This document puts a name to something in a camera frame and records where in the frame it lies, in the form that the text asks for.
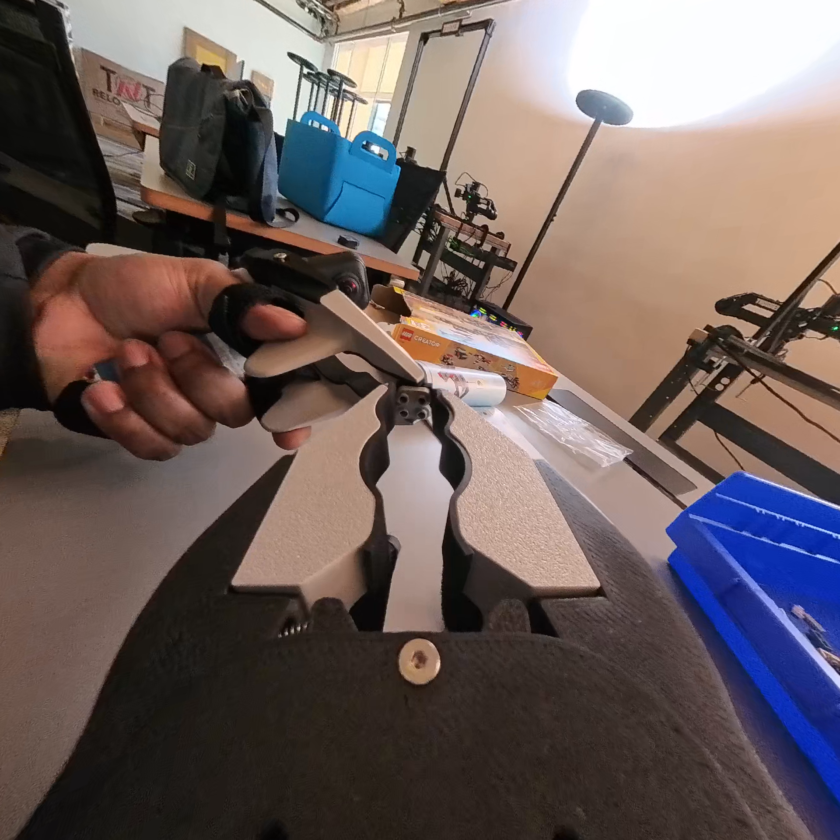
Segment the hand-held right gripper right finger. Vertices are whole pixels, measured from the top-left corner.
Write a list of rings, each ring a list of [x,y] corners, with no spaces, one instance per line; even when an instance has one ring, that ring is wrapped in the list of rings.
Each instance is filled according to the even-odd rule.
[[[440,472],[453,491],[442,546],[444,613],[600,595],[602,585],[532,457],[447,393],[435,397],[434,432]]]

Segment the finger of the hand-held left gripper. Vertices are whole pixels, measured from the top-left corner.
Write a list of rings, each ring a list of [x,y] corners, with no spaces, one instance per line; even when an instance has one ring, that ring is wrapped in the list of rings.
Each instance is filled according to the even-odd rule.
[[[306,332],[291,341],[263,343],[245,362],[248,376],[285,375],[338,354],[355,354],[400,382],[423,382],[421,366],[341,291],[329,290],[318,301],[290,292],[287,297],[302,311]]]
[[[375,379],[294,381],[261,414],[260,425],[275,434],[331,422],[347,435],[374,435],[382,425],[377,415],[385,384]]]

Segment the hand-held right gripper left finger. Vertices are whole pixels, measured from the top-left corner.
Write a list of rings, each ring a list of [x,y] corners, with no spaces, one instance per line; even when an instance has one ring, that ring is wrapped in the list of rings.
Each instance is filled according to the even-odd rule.
[[[233,577],[233,589],[353,608],[386,601],[395,558],[378,484],[390,466],[394,389],[377,385],[300,448]]]

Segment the small grey toy piece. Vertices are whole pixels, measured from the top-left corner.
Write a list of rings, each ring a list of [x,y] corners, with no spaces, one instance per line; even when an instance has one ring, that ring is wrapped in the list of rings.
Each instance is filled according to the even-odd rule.
[[[424,385],[401,385],[395,391],[395,425],[413,426],[432,419],[432,390]]]

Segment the person's left forearm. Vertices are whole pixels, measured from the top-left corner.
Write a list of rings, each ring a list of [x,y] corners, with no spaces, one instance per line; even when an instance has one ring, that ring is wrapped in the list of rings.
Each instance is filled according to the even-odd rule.
[[[1,225],[1,409],[50,410],[35,351],[30,292],[40,274],[81,249],[36,228]]]

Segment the person's left hand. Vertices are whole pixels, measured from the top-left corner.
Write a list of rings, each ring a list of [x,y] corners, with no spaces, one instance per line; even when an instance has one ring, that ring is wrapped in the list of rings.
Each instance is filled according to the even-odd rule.
[[[197,337],[217,296],[245,281],[209,259],[60,256],[30,292],[49,398],[114,361],[119,380],[90,385],[81,403],[100,431],[145,460],[171,459],[218,425],[248,425],[245,384]]]

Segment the blue felt bag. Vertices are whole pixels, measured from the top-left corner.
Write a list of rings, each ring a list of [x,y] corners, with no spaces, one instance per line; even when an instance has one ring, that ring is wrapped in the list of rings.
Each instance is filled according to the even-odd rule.
[[[348,140],[315,111],[288,120],[278,163],[278,192],[325,224],[377,238],[400,176],[392,142],[369,130]]]

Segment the clear plastic bag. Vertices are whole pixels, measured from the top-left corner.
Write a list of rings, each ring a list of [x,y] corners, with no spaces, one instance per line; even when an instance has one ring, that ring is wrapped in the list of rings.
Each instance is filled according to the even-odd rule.
[[[580,466],[604,471],[628,461],[634,451],[572,411],[549,401],[514,407],[521,419],[542,436],[554,441]]]

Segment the white instruction booklet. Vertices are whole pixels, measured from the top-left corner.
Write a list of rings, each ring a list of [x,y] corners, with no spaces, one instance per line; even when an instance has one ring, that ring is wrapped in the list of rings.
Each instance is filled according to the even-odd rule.
[[[433,392],[456,396],[474,408],[494,408],[508,393],[504,378],[494,372],[419,361],[424,383]]]

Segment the computer with coloured lights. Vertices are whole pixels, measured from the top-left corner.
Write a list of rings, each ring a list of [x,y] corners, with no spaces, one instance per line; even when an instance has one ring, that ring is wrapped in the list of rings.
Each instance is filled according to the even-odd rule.
[[[532,333],[532,325],[519,317],[512,315],[507,309],[489,300],[474,301],[469,311],[470,317],[490,324],[501,329],[507,329],[516,333],[522,340],[529,340]]]

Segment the black backpack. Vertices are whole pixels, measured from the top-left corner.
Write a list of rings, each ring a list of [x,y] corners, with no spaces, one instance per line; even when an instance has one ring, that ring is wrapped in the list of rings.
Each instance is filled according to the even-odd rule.
[[[223,233],[232,209],[258,224],[288,228],[299,211],[278,206],[277,137],[270,105],[250,80],[183,57],[167,71],[159,136],[165,174],[213,208]]]

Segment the black floor lamp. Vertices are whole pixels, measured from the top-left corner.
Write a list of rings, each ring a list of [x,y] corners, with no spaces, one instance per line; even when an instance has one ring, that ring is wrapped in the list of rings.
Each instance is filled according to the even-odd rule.
[[[590,148],[592,147],[595,136],[598,134],[599,129],[604,124],[611,125],[614,127],[622,127],[624,125],[629,124],[634,117],[633,110],[630,108],[629,105],[625,103],[624,100],[605,91],[600,91],[596,89],[581,90],[576,95],[574,103],[576,105],[576,108],[580,112],[582,112],[584,116],[591,119],[591,125],[587,130],[587,133],[581,143],[579,150],[573,158],[573,161],[570,165],[570,169],[568,170],[565,178],[563,179],[560,189],[553,200],[551,208],[547,213],[547,216],[544,219],[541,228],[539,229],[537,237],[534,239],[525,260],[520,266],[516,279],[513,281],[511,288],[507,294],[507,297],[504,300],[503,307],[507,310],[511,307],[511,304],[513,303],[515,297],[517,296],[520,290],[522,282],[529,273],[532,267],[532,263],[535,260],[543,244],[543,241],[550,230],[551,225],[556,219],[560,210],[560,206],[563,203],[564,199],[567,197],[568,192],[571,188],[571,184],[574,181],[574,178],[578,175],[578,172],[585,159],[585,156],[588,154]]]

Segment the blue plastic bin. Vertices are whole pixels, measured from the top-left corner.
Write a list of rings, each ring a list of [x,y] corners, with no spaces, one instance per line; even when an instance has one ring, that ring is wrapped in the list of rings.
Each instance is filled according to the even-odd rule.
[[[671,570],[837,800],[839,676],[791,607],[814,616],[838,651],[838,506],[738,472],[667,534]]]

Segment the cardboard box with red print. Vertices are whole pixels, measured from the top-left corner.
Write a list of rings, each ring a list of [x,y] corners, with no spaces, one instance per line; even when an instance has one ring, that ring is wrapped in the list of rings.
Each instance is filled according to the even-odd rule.
[[[126,106],[147,118],[162,115],[165,82],[144,76],[96,53],[74,47],[82,95],[97,136],[139,150]]]

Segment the pile of toy bricks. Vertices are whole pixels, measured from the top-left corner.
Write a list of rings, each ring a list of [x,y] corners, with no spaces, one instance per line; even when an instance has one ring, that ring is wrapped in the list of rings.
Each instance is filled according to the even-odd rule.
[[[825,627],[814,616],[808,613],[802,605],[794,604],[791,607],[791,615],[798,629],[814,647],[815,651],[836,673],[839,673],[839,654],[828,639]]]

